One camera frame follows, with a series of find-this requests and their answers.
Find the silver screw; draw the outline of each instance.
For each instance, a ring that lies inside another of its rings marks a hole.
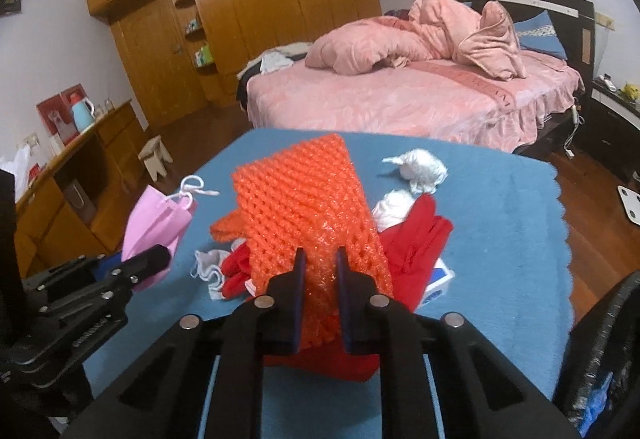
[[[465,324],[465,317],[459,313],[447,313],[444,315],[444,323],[457,329]]]
[[[389,305],[389,297],[383,294],[374,294],[369,298],[369,303],[373,305],[373,307],[386,307]]]
[[[258,296],[254,300],[254,305],[258,309],[268,309],[269,307],[272,307],[274,303],[276,303],[276,300],[274,300],[273,297],[269,296],[268,294]]]
[[[180,318],[180,327],[183,329],[195,329],[198,325],[200,325],[200,318],[195,314],[187,314]]]

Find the nightstand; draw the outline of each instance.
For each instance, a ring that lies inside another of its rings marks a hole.
[[[611,92],[603,83],[592,85],[576,144],[624,183],[632,183],[634,172],[640,170],[640,104]]]

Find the white stool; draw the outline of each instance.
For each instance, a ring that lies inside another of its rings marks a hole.
[[[146,142],[146,145],[138,154],[138,159],[145,163],[146,170],[149,172],[149,175],[151,175],[153,182],[158,180],[158,174],[166,177],[166,168],[162,164],[162,161],[168,163],[174,162],[171,154],[166,151],[166,148],[162,144],[159,135],[156,135]]]

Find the red stripe on bedspread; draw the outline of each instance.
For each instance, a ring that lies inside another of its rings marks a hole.
[[[484,94],[494,99],[503,112],[513,112],[516,110],[516,100],[513,94],[506,88],[497,85],[495,80],[485,78],[479,74],[480,71],[475,69],[465,69],[460,66],[444,66],[429,61],[411,62],[408,65],[412,69],[423,70],[431,74],[437,74],[443,78],[466,86],[480,94]]]

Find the thermos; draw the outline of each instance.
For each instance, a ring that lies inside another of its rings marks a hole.
[[[69,102],[71,103],[71,114],[74,116],[76,128],[78,132],[84,132],[95,123],[94,104],[88,98],[83,98],[78,92],[71,94]]]

